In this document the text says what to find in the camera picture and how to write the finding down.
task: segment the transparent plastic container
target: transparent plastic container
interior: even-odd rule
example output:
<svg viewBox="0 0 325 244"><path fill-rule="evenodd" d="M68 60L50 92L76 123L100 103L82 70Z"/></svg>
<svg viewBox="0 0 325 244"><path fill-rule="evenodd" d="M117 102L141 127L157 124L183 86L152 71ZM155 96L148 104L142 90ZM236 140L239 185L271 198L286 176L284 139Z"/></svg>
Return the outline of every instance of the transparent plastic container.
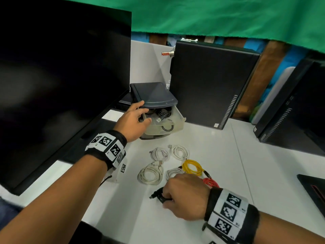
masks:
<svg viewBox="0 0 325 244"><path fill-rule="evenodd" d="M165 119L160 120L156 113L142 114L143 119L151 118L152 122L145 131L147 135L164 135L181 131L184 127L186 118L182 116L176 106L172 106L172 114Z"/></svg>

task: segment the monitor screen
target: monitor screen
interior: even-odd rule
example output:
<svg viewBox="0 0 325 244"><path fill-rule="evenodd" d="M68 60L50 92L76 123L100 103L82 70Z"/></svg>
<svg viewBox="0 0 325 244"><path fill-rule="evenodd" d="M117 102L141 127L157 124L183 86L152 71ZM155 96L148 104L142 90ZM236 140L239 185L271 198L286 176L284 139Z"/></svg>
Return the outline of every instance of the monitor screen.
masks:
<svg viewBox="0 0 325 244"><path fill-rule="evenodd" d="M20 194L129 91L131 13L0 0L0 20L0 184Z"/></svg>

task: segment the green fabric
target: green fabric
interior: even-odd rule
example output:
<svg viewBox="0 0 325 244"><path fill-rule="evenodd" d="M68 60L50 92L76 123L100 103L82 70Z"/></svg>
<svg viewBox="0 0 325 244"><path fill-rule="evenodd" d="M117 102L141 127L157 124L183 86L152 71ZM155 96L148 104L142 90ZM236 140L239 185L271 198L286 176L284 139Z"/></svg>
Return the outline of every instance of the green fabric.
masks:
<svg viewBox="0 0 325 244"><path fill-rule="evenodd" d="M325 52L325 0L72 0L132 11L132 31L264 38Z"/></svg>

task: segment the white cable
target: white cable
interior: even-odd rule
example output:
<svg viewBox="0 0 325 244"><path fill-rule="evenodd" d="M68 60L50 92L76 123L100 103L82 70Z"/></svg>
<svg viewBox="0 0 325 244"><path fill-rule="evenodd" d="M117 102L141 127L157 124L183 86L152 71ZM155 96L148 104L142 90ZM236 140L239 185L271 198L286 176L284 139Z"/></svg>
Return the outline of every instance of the white cable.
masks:
<svg viewBox="0 0 325 244"><path fill-rule="evenodd" d="M158 185L162 181L162 177L164 174L164 169L161 165L162 161L155 161L148 164L140 170L138 174L138 180L148 185ZM151 172L155 176L155 178L152 180L146 178L146 172Z"/></svg>
<svg viewBox="0 0 325 244"><path fill-rule="evenodd" d="M155 148L154 150L150 151L150 153L155 161L167 161L169 158L168 151L161 147Z"/></svg>
<svg viewBox="0 0 325 244"><path fill-rule="evenodd" d="M186 160L189 158L189 151L182 145L168 145L168 148L171 149L172 155L178 160Z"/></svg>
<svg viewBox="0 0 325 244"><path fill-rule="evenodd" d="M169 178L172 178L173 175L183 174L183 173L184 173L184 171L181 168L173 168L173 169L167 170L166 181L168 181Z"/></svg>

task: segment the monitor stand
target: monitor stand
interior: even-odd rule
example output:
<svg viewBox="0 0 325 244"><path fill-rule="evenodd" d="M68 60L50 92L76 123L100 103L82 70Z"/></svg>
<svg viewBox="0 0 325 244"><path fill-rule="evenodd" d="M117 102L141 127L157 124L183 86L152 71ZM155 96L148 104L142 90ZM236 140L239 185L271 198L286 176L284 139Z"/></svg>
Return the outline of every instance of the monitor stand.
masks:
<svg viewBox="0 0 325 244"><path fill-rule="evenodd" d="M107 130L113 129L115 124L116 122L100 119L97 125L93 129L87 131L59 160L75 164L82 158L86 146L92 139L99 133L105 133Z"/></svg>

